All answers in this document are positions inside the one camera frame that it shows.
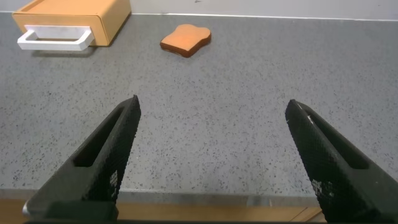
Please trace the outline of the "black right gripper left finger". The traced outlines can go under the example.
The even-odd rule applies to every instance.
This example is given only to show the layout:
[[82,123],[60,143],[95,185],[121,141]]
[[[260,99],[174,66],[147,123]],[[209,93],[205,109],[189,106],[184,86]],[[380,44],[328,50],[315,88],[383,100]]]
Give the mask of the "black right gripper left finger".
[[116,221],[116,201],[140,117],[137,96],[118,104],[26,201],[23,214],[33,221]]

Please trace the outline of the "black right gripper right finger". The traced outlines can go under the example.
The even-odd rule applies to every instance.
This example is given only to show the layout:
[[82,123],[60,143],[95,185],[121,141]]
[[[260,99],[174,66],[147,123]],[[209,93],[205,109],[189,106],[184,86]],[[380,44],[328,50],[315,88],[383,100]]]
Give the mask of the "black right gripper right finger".
[[397,222],[397,181],[309,106],[290,100],[285,119],[330,223]]

